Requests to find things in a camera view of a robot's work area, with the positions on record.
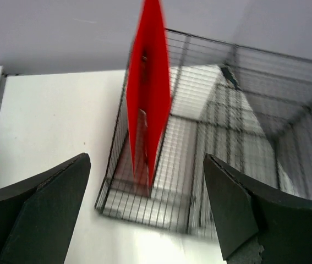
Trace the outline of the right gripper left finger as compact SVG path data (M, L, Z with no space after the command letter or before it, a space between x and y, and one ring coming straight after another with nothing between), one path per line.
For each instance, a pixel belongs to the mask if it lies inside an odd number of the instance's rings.
M64 263L90 169L81 153L0 188L0 263Z

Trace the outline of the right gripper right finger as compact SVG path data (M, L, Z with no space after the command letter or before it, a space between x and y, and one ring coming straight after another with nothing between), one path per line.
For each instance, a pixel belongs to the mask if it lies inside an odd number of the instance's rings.
M264 184L210 154L204 173L227 263L312 263L311 200Z

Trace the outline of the red A4 file folder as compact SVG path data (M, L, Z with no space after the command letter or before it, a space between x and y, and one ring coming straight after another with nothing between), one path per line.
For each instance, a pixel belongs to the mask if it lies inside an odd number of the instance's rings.
M136 168L139 113L145 114L143 154L148 168L147 186L150 188L154 179L158 143L166 128L172 103L165 25L160 1L143 2L130 53L126 101L133 169Z

